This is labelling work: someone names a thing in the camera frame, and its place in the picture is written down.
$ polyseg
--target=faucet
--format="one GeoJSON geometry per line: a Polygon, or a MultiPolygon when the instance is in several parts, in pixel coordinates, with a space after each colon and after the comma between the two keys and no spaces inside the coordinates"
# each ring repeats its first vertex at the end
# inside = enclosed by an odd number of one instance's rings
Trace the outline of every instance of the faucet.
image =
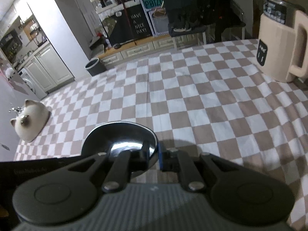
{"type": "Polygon", "coordinates": [[[14,107],[12,107],[10,110],[9,110],[9,113],[11,113],[12,111],[14,111],[16,114],[17,114],[17,116],[22,112],[22,108],[20,108],[20,107],[17,107],[17,108],[14,108],[14,107]]]}

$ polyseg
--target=kettle handle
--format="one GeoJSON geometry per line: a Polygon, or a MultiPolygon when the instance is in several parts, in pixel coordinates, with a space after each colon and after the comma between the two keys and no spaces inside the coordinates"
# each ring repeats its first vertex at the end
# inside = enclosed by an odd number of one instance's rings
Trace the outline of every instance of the kettle handle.
{"type": "Polygon", "coordinates": [[[308,35],[308,16],[300,11],[297,10],[295,12],[295,25],[294,30],[296,33],[295,38],[295,45],[293,49],[292,59],[291,59],[291,66],[289,68],[289,72],[297,77],[306,78],[308,77],[308,38],[306,38],[306,42],[304,42],[305,37],[303,30],[306,31],[306,36],[308,35]],[[305,45],[305,53],[302,66],[299,67],[299,59],[303,55],[302,53],[302,45],[305,45]]]}

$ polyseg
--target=wooden countertop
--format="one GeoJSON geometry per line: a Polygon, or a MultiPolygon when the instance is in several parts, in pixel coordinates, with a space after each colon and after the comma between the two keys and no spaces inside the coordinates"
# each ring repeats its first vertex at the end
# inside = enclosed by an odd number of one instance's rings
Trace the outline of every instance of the wooden countertop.
{"type": "Polygon", "coordinates": [[[158,37],[150,36],[150,37],[147,37],[147,38],[144,38],[144,39],[136,40],[136,45],[132,41],[132,42],[123,44],[119,49],[110,48],[110,49],[106,50],[105,53],[99,54],[99,55],[97,55],[95,57],[99,58],[99,59],[103,59],[103,58],[105,58],[107,56],[116,54],[116,53],[121,52],[123,50],[127,50],[129,48],[133,48],[133,47],[136,47],[136,46],[139,46],[139,45],[143,45],[143,44],[149,43],[151,41],[157,41],[159,39],[164,39],[164,38],[167,38],[167,37],[170,37],[170,35],[162,35],[162,36],[158,36],[158,37]]]}

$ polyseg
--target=washing machine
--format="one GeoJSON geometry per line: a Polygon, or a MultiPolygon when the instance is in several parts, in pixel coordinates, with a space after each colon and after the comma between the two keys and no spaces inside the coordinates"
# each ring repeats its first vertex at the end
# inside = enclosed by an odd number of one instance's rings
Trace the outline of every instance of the washing machine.
{"type": "Polygon", "coordinates": [[[18,74],[40,100],[47,96],[41,86],[31,78],[26,68],[22,68],[18,74]]]}

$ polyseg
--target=gray textured pad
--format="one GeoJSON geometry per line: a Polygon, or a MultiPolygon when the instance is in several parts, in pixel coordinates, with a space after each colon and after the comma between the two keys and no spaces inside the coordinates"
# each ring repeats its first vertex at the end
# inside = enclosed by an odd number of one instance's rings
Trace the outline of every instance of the gray textured pad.
{"type": "Polygon", "coordinates": [[[202,194],[188,193],[179,184],[128,184],[106,194],[90,214],[57,227],[22,223],[15,231],[291,231],[285,223],[256,228],[232,223],[218,215],[202,194]]]}

